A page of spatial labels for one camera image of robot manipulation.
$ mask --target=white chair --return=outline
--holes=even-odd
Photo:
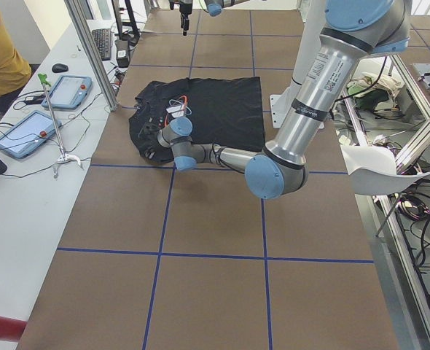
[[[341,151],[354,192],[358,195],[400,193],[430,174],[398,175],[395,157],[385,147],[341,146]]]

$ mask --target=brown table surface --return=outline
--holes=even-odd
[[[177,12],[151,14],[18,349],[398,349],[333,124],[306,186],[274,201],[234,171],[139,157],[128,118],[152,80],[259,76],[274,135],[299,13],[191,20],[183,37]]]

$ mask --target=tablet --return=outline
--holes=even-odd
[[[33,111],[0,136],[0,149],[14,158],[24,158],[54,134],[52,118],[44,112]]]
[[[53,84],[48,94],[53,108],[76,109],[92,86],[90,77],[79,77],[75,75],[62,75]],[[42,102],[42,107],[48,108],[47,99]]]

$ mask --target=label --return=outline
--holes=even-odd
[[[336,94],[351,67],[348,61],[319,52],[306,79],[316,83],[317,88]]]
[[[319,122],[323,122],[328,114],[328,112],[319,111],[318,109],[306,106],[303,102],[298,101],[296,98],[294,99],[291,107],[296,110],[296,113],[302,114],[305,117],[309,117],[314,120],[318,120]]]

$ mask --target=metal pole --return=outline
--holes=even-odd
[[[58,144],[60,145],[60,152],[61,156],[66,156],[66,149],[64,148],[63,139],[61,138],[60,128],[58,127],[58,121],[55,116],[55,111],[53,111],[52,103],[50,101],[50,94],[48,93],[47,86],[42,79],[40,80],[42,82],[43,92],[45,93],[45,99],[47,100],[48,110],[50,111],[50,116],[53,121],[53,126],[55,127],[56,137],[58,138]]]
[[[118,106],[118,101],[114,95],[112,85],[110,84],[110,81],[106,75],[105,68],[101,62],[97,47],[93,42],[92,34],[90,33],[90,29],[87,24],[87,20],[85,19],[84,11],[80,6],[79,0],[64,0],[64,3],[68,8],[72,23],[76,28],[77,36],[79,37],[85,54],[89,59],[90,65],[92,66],[93,72],[95,74],[95,78],[100,85],[106,102],[108,103],[110,110],[115,111]]]

